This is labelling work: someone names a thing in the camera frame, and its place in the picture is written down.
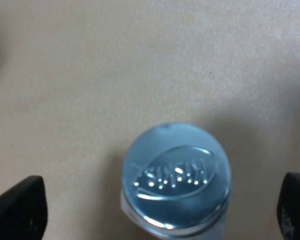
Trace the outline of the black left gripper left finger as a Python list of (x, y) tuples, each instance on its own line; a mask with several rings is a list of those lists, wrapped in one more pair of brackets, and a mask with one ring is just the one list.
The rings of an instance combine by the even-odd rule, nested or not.
[(47, 224), (42, 176), (28, 176), (0, 195), (0, 240), (41, 240)]

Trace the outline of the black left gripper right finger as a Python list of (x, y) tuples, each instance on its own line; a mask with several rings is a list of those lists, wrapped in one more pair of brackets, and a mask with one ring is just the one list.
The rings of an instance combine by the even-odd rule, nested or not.
[(300, 240), (300, 173), (288, 172), (277, 202), (277, 221), (285, 240)]

